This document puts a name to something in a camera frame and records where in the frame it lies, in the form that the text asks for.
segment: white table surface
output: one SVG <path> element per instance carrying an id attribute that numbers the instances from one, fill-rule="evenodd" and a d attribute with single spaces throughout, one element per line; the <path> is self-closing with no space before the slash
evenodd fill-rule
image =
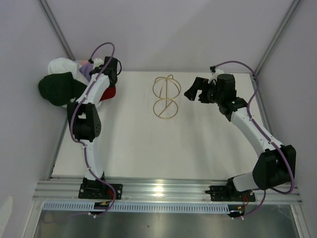
<path id="1" fill-rule="evenodd" d="M 196 76 L 210 78 L 210 73 L 172 73 L 182 86 L 175 99 L 178 114 L 172 119 L 154 115 L 154 79 L 169 74 L 122 72 L 116 96 L 98 108 L 100 159 L 106 177 L 217 180 L 251 171 L 257 161 L 255 151 L 217 104 L 191 102 L 183 96 Z M 250 76 L 234 76 L 237 96 L 248 101 L 254 91 Z M 251 111 L 262 123 L 255 100 Z M 82 177 L 84 171 L 81 147 L 71 140 L 67 128 L 53 177 Z"/>

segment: cloth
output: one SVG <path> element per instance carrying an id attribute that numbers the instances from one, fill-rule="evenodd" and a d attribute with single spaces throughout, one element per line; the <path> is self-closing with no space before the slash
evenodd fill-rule
<path id="1" fill-rule="evenodd" d="M 101 96 L 100 98 L 100 102 L 103 101 L 103 100 L 106 100 L 106 99 L 110 99 L 110 98 L 113 98 L 115 96 L 115 93 L 116 93 L 116 89 L 115 89 L 115 86 L 113 88 L 111 87 L 108 87 L 103 95 Z"/>
<path id="2" fill-rule="evenodd" d="M 71 72 L 50 74 L 39 82 L 41 96 L 54 106 L 75 102 L 85 91 L 86 85 L 73 78 Z"/>
<path id="3" fill-rule="evenodd" d="M 89 63 L 88 60 L 84 60 L 84 61 L 80 62 L 81 67 L 79 68 L 79 71 L 82 73 L 82 75 L 85 76 L 85 78 L 86 78 L 89 82 L 90 82 L 90 80 L 91 80 L 91 76 L 90 76 L 89 73 L 90 73 L 94 68 L 96 68 L 96 67 L 98 67 L 98 66 L 104 64 L 104 61 L 103 61 L 101 58 L 93 58 L 93 62 L 94 62 L 93 64 L 92 64 L 92 63 Z"/>
<path id="4" fill-rule="evenodd" d="M 85 76 L 85 78 L 88 80 L 88 82 L 91 81 L 90 72 L 94 69 L 94 66 L 92 63 L 86 63 L 83 66 L 79 68 L 79 71 L 82 73 L 82 75 Z"/>
<path id="5" fill-rule="evenodd" d="M 71 72 L 73 78 L 77 81 L 88 85 L 89 82 L 86 77 L 79 71 L 80 64 L 65 58 L 57 58 L 53 59 L 49 63 L 49 74 L 56 74 L 56 73 L 66 73 Z"/>

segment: red cloth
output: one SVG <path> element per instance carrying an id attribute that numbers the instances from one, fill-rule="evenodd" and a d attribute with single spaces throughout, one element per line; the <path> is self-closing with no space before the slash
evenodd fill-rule
<path id="1" fill-rule="evenodd" d="M 100 102 L 103 101 L 103 100 L 106 100 L 106 99 L 110 99 L 110 98 L 113 98 L 115 96 L 115 86 L 113 88 L 107 88 L 105 91 L 104 91 L 104 94 L 101 96 L 100 98 Z"/>

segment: black cloth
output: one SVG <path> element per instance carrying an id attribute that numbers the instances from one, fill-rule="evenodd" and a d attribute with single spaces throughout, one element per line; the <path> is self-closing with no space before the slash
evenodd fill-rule
<path id="1" fill-rule="evenodd" d="M 86 87 L 74 79 L 71 72 L 50 74 L 39 82 L 41 96 L 58 107 L 74 102 L 83 94 Z"/>

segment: metal pole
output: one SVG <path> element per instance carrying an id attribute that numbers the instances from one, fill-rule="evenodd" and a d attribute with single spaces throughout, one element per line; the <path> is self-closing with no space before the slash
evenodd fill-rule
<path id="1" fill-rule="evenodd" d="M 62 33 L 47 1 L 46 0 L 38 0 L 38 2 L 40 4 L 41 9 L 43 10 L 44 15 L 46 16 L 48 22 L 50 23 L 55 35 L 57 36 L 57 39 L 58 39 L 60 45 L 62 46 L 63 50 L 65 51 L 66 55 L 68 56 L 69 59 L 75 60 L 74 54 L 71 51 L 71 49 L 70 49 L 70 47 L 65 39 L 65 36 Z"/>
<path id="2" fill-rule="evenodd" d="M 252 82 L 253 89 L 255 90 L 255 88 L 257 87 L 257 84 L 256 84 L 255 79 L 253 78 L 253 75 L 251 73 L 250 73 L 250 77 L 251 77 L 251 82 Z M 256 99 L 257 99 L 257 104 L 258 104 L 259 111 L 260 111 L 260 116 L 261 116 L 261 119 L 262 119 L 262 122 L 263 122 L 263 126 L 265 127 L 265 129 L 268 130 L 269 133 L 272 134 L 272 128 L 271 128 L 271 126 L 269 124 L 269 120 L 268 120 L 268 117 L 267 117 L 267 113 L 266 113 L 266 110 L 265 110 L 265 106 L 264 106 L 263 99 L 262 99 L 260 91 L 257 93 Z"/>
<path id="3" fill-rule="evenodd" d="M 270 44 L 268 45 L 264 55 L 262 56 L 262 58 L 260 60 L 260 63 L 256 67 L 257 75 L 259 75 L 259 73 L 261 72 L 262 68 L 264 67 L 264 65 L 266 64 L 266 62 L 268 61 L 268 59 L 272 55 L 274 49 L 278 45 L 278 43 L 281 40 L 282 36 L 284 35 L 287 27 L 289 26 L 291 20 L 295 16 L 295 14 L 296 14 L 301 2 L 302 2 L 302 0 L 293 0 L 292 4 L 288 8 L 288 10 L 287 10 L 282 22 L 280 23 L 275 35 L 273 36 Z"/>

